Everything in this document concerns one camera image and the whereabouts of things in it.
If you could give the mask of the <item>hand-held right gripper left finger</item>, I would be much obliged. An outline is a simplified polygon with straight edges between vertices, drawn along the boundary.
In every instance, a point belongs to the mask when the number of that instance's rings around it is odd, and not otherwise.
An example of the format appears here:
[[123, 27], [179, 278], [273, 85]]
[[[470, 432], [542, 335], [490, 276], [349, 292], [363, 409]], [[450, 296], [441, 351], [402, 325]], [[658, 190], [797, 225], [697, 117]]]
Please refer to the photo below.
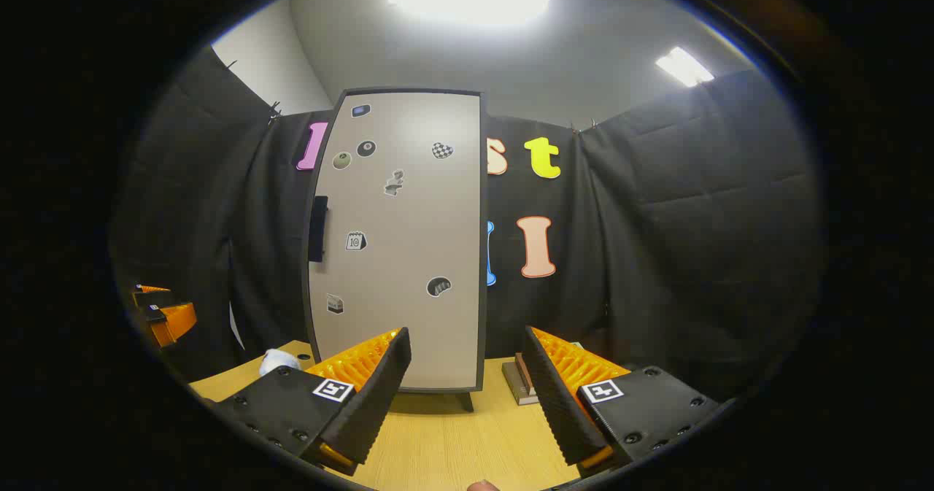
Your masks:
[[307, 369], [273, 367], [212, 408], [294, 457], [351, 476], [367, 461], [411, 358], [408, 328], [393, 329]]

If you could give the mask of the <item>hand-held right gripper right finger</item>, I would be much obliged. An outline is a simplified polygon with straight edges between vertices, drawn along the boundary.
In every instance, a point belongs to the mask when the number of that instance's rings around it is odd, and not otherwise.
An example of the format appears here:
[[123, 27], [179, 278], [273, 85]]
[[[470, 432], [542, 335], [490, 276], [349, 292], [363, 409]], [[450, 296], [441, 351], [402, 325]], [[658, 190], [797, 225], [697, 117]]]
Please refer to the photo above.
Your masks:
[[722, 404], [656, 366], [626, 368], [534, 327], [522, 357], [563, 459], [583, 478], [687, 440]]

